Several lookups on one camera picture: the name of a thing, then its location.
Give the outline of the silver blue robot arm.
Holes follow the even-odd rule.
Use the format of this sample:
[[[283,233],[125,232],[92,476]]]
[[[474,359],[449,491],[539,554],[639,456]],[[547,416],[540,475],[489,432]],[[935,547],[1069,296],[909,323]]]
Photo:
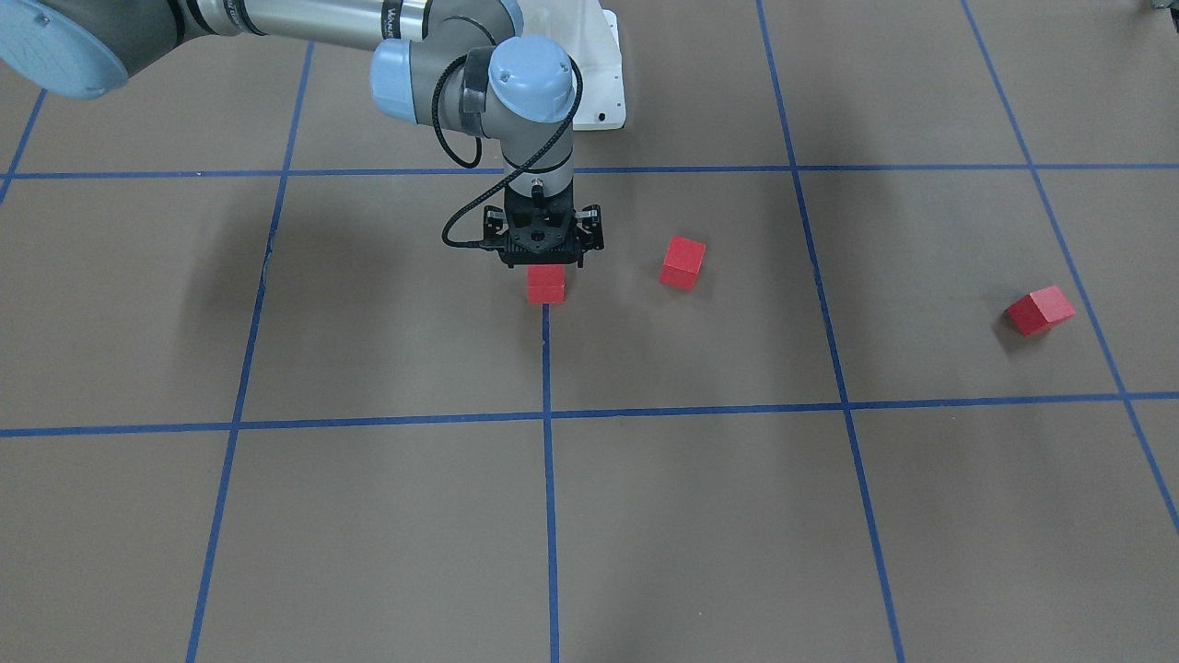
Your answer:
[[[525,29],[518,1],[5,1],[4,63],[47,92],[97,99],[184,42],[278,35],[365,50],[383,114],[496,140],[503,177],[461,206],[443,243],[508,267],[582,265],[601,208],[577,206],[574,122],[585,78],[560,42]]]

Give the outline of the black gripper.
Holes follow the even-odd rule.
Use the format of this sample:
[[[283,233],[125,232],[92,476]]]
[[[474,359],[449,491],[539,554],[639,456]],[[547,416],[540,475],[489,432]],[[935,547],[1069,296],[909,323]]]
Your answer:
[[[605,248],[601,206],[577,206],[572,189],[544,198],[505,191],[503,206],[483,209],[483,248],[511,268],[584,264]]]

